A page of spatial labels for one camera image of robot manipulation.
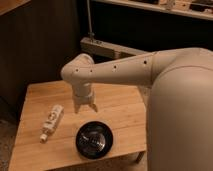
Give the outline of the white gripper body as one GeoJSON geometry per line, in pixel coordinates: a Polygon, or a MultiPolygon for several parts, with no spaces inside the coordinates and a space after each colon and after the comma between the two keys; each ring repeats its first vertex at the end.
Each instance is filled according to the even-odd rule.
{"type": "Polygon", "coordinates": [[[90,83],[73,85],[72,90],[76,106],[92,105],[94,103],[94,91],[90,83]]]}

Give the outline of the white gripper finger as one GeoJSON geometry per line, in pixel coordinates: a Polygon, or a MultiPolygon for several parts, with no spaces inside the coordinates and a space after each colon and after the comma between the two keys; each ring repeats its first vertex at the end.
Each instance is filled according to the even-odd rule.
{"type": "Polygon", "coordinates": [[[78,105],[78,104],[77,104],[77,105],[76,105],[76,104],[74,105],[75,113],[76,113],[76,114],[78,114],[78,112],[79,112],[79,110],[80,110],[80,107],[81,107],[81,105],[78,105]]]}
{"type": "Polygon", "coordinates": [[[95,112],[98,112],[98,108],[97,108],[96,104],[90,104],[90,107],[91,107],[95,112]]]}

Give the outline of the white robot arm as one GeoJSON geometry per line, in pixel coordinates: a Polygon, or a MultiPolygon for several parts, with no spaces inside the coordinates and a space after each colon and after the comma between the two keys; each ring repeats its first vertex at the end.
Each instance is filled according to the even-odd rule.
{"type": "Polygon", "coordinates": [[[149,87],[148,171],[213,171],[212,50],[161,50],[99,64],[81,53],[61,77],[78,105],[93,100],[93,83],[149,87]]]}

